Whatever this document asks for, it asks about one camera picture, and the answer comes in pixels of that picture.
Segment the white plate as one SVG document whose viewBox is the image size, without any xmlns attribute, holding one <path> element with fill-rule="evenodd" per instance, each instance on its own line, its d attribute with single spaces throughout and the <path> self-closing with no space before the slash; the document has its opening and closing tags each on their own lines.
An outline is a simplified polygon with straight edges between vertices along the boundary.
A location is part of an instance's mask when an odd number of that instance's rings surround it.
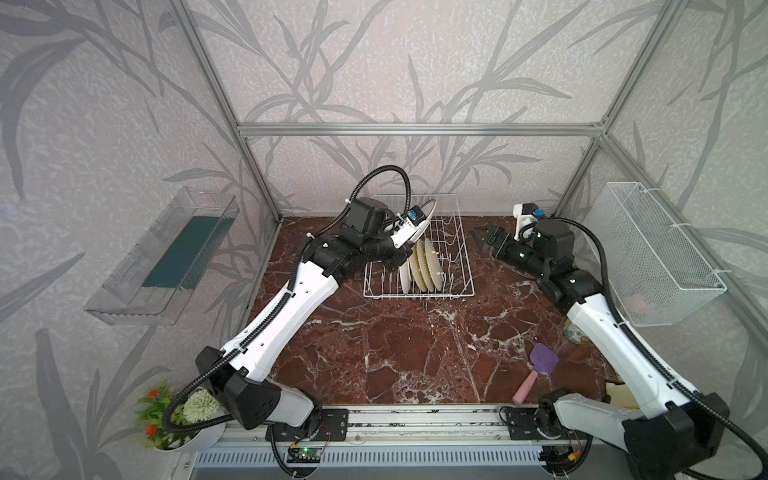
<svg viewBox="0 0 768 480">
<path fill-rule="evenodd" d="M 434 198 L 427 200 L 424 204 L 419 206 L 420 214 L 417 216 L 418 223 L 416 224 L 416 231 L 410 239 L 412 243 L 416 243 L 430 226 L 435 208 L 436 200 Z"/>
<path fill-rule="evenodd" d="M 399 275 L 399 281 L 400 281 L 400 291 L 407 295 L 411 291 L 412 287 L 412 276 L 411 276 L 411 270 L 409 266 L 409 261 L 406 260 L 398 269 L 398 275 Z"/>
</svg>

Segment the beige patterned plate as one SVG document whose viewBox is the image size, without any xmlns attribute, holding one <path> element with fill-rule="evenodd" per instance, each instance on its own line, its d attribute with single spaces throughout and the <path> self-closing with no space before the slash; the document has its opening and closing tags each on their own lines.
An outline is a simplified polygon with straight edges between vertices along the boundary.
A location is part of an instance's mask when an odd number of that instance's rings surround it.
<svg viewBox="0 0 768 480">
<path fill-rule="evenodd" d="M 436 291 L 441 291 L 444 286 L 444 274 L 437 247 L 430 239 L 426 239 L 424 241 L 424 248 L 428 275 L 432 281 L 434 289 Z"/>
<path fill-rule="evenodd" d="M 420 264 L 418 260 L 418 249 L 416 246 L 413 247 L 413 252 L 408 258 L 408 265 L 411 272 L 412 282 L 415 284 L 419 292 L 426 292 L 427 286 L 420 270 Z"/>
<path fill-rule="evenodd" d="M 425 244 L 423 239 L 419 239 L 416 245 L 418 249 L 418 260 L 420 264 L 420 270 L 424 281 L 426 282 L 427 291 L 434 292 L 435 286 L 428 269 L 428 262 L 425 256 Z"/>
</svg>

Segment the white wire dish rack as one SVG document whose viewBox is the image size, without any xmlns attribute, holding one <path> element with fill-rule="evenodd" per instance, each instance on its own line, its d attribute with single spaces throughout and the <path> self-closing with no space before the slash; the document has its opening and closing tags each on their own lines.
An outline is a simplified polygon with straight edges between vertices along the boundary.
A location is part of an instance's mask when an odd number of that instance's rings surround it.
<svg viewBox="0 0 768 480">
<path fill-rule="evenodd" d="M 459 197 L 421 194 L 412 203 L 430 216 L 406 262 L 390 272 L 379 263 L 366 267 L 362 293 L 371 299 L 458 299 L 475 295 Z"/>
</svg>

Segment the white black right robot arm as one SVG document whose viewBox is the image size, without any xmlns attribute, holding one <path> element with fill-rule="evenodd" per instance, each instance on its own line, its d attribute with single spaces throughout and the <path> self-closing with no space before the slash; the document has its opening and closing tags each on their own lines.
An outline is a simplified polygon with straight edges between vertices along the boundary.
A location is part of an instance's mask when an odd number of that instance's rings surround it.
<svg viewBox="0 0 768 480">
<path fill-rule="evenodd" d="M 623 450 L 637 479 L 671 479 L 682 473 L 701 479 L 695 465 L 712 458 L 725 431 L 759 458 L 757 478 L 767 476 L 766 450 L 734 424 L 722 398 L 704 395 L 657 356 L 616 308 L 608 286 L 606 254 L 598 251 L 601 276 L 575 266 L 575 230 L 564 218 L 534 219 L 511 233 L 481 226 L 471 234 L 479 250 L 533 276 L 539 289 L 591 340 L 637 401 L 637 410 L 594 401 L 576 393 L 551 394 L 542 403 L 552 422 Z"/>
</svg>

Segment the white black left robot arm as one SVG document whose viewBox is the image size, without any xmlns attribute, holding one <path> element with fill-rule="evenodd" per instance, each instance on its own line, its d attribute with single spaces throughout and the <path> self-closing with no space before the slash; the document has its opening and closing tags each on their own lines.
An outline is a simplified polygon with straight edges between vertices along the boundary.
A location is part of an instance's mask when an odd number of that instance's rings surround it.
<svg viewBox="0 0 768 480">
<path fill-rule="evenodd" d="M 399 175 L 404 184 L 404 206 L 398 214 L 359 195 L 370 180 L 387 172 Z M 270 380 L 269 374 L 300 327 L 346 280 L 372 262 L 380 262 L 390 271 L 405 263 L 419 227 L 426 222 L 422 210 L 411 206 L 411 197 L 408 174 L 397 165 L 380 166 L 364 176 L 342 212 L 324 228 L 308 234 L 288 281 L 267 306 L 222 347 L 200 352 L 196 359 L 200 374 L 166 407 L 161 417 L 163 430 L 187 434 L 235 420 L 247 430 L 284 424 L 301 439 L 315 435 L 321 424 L 321 405 L 298 389 Z M 185 408 L 199 387 L 214 397 L 224 415 L 176 423 L 176 410 Z"/>
</svg>

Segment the small round patterned dish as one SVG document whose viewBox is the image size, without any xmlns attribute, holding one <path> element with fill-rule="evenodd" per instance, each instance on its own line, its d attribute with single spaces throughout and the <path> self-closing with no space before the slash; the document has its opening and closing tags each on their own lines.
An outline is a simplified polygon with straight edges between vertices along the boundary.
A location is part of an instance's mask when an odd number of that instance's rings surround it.
<svg viewBox="0 0 768 480">
<path fill-rule="evenodd" d="M 591 342 L 589 337 L 569 319 L 563 326 L 563 334 L 568 341 L 575 345 L 587 345 Z"/>
</svg>

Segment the purple pink spatula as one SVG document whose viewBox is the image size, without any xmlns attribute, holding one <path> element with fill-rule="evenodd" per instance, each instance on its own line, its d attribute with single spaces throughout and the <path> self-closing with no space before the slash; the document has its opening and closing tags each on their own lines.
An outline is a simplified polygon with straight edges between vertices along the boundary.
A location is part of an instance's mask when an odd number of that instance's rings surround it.
<svg viewBox="0 0 768 480">
<path fill-rule="evenodd" d="M 537 379 L 541 375 L 551 374 L 559 363 L 558 355 L 542 343 L 534 345 L 529 355 L 529 360 L 533 368 L 513 396 L 513 403 L 515 405 L 522 405 Z"/>
</svg>

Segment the pink object in basket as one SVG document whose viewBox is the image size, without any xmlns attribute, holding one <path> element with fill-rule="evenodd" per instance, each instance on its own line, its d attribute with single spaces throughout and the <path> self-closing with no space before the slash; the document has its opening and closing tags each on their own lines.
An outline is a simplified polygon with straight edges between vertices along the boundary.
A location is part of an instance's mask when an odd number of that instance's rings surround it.
<svg viewBox="0 0 768 480">
<path fill-rule="evenodd" d="M 621 300 L 632 318 L 645 318 L 655 312 L 655 307 L 641 294 L 622 296 Z"/>
</svg>

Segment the green mat in shelf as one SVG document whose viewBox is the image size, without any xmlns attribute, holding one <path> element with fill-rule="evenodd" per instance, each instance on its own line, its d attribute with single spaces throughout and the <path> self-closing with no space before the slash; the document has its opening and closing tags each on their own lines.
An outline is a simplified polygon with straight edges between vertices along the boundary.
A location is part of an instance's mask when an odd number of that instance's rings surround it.
<svg viewBox="0 0 768 480">
<path fill-rule="evenodd" d="M 193 290 L 234 220 L 194 216 L 151 270 L 142 286 Z"/>
</svg>

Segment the green lit circuit board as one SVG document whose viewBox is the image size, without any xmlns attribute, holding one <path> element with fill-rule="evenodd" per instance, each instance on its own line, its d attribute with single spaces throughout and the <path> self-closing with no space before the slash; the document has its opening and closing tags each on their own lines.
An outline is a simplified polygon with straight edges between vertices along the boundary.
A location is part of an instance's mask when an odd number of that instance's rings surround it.
<svg viewBox="0 0 768 480">
<path fill-rule="evenodd" d="M 289 465 L 314 465 L 322 461 L 325 445 L 292 444 L 287 449 L 286 462 Z"/>
</svg>

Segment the potted artificial flowers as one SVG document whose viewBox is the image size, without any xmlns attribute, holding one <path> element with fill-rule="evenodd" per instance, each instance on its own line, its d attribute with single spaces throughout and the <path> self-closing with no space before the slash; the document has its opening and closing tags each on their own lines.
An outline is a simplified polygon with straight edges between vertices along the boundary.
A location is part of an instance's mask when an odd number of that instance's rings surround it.
<svg viewBox="0 0 768 480">
<path fill-rule="evenodd" d="M 171 433 L 163 427 L 162 418 L 175 396 L 166 381 L 150 389 L 137 401 L 136 425 L 143 433 L 146 448 L 157 451 L 204 450 L 215 444 L 225 430 L 225 423 L 194 432 Z M 218 402 L 205 389 L 197 388 L 171 414 L 175 426 L 189 426 L 213 420 L 222 415 Z"/>
</svg>

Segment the white mesh wall basket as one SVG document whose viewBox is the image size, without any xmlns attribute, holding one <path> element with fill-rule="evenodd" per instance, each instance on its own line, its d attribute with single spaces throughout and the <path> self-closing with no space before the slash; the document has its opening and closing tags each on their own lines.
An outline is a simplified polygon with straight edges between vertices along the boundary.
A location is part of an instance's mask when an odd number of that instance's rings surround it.
<svg viewBox="0 0 768 480">
<path fill-rule="evenodd" d="M 674 325 L 727 291 L 683 224 L 638 182 L 607 183 L 584 225 L 603 246 L 615 302 L 637 327 Z M 655 312 L 632 318 L 621 297 L 633 294 L 643 295 Z"/>
</svg>

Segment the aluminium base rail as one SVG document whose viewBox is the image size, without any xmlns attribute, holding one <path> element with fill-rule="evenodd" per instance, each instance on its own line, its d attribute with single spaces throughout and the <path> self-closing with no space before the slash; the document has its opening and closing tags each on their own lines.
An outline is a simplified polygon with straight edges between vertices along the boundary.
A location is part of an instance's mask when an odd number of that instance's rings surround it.
<svg viewBox="0 0 768 480">
<path fill-rule="evenodd" d="M 511 439 L 501 421 L 503 405 L 369 405 L 332 406 L 349 411 L 346 436 L 328 439 L 278 441 L 269 437 L 274 427 L 246 431 L 236 422 L 225 423 L 219 440 L 204 450 L 179 451 L 180 469 L 255 469 L 278 467 L 291 478 L 320 471 L 360 468 L 458 468 L 543 467 L 545 455 L 566 447 L 579 448 L 589 442 L 616 447 L 623 443 L 618 429 L 625 420 L 639 420 L 638 409 L 624 409 L 570 395 L 569 413 L 586 407 L 587 415 L 570 426 L 552 425 L 557 439 Z M 292 444 L 325 445 L 319 464 L 289 465 L 287 449 Z"/>
</svg>

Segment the clear plastic wall shelf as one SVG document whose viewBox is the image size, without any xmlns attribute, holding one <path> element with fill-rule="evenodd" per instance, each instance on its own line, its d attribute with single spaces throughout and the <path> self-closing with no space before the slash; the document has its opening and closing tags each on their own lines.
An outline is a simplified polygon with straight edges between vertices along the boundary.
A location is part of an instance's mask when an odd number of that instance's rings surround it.
<svg viewBox="0 0 768 480">
<path fill-rule="evenodd" d="M 85 311 L 109 325 L 175 324 L 238 214 L 233 194 L 181 188 Z"/>
</svg>

